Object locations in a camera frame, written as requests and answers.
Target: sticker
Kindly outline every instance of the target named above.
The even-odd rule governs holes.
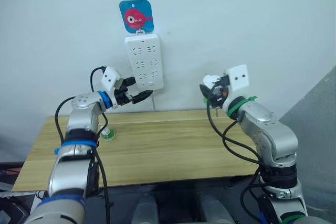
[[[152,7],[147,0],[123,0],[119,8],[129,33],[135,34],[139,29],[145,33],[154,30]]]

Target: small bottle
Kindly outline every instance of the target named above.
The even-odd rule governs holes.
[[[114,139],[114,137],[116,136],[116,134],[114,133],[114,130],[109,129],[108,127],[106,127],[102,132],[101,132],[101,137],[106,141],[111,141],[112,139]]]

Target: wooden table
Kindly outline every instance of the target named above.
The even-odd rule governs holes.
[[[212,115],[221,130],[232,122],[222,111],[212,110]],[[248,175],[256,170],[256,165],[235,157],[223,147],[205,110],[108,114],[107,117],[116,136],[111,142],[101,138],[98,152],[109,186]],[[67,116],[60,116],[62,129],[67,121]],[[232,128],[228,136],[254,148],[239,126]],[[45,190],[55,163],[54,149],[59,145],[54,118],[48,118],[13,191]],[[229,146],[253,157],[243,148]]]

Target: white power strip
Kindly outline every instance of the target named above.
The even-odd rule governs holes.
[[[159,37],[156,34],[126,37],[125,44],[139,90],[163,88]]]

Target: green cable tie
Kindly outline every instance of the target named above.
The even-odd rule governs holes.
[[[254,101],[257,97],[249,97],[248,99],[244,99],[241,100],[240,102],[238,102],[236,105],[234,105],[228,112],[227,115],[228,117],[230,117],[232,115],[232,113],[234,113],[236,110],[238,110],[240,108],[240,106],[242,106],[244,103],[247,103],[249,101]]]
[[[290,222],[291,220],[297,220],[297,219],[300,219],[302,217],[305,217],[305,215],[292,215],[292,216],[289,216],[287,218],[285,218],[281,224],[287,224],[288,222]]]

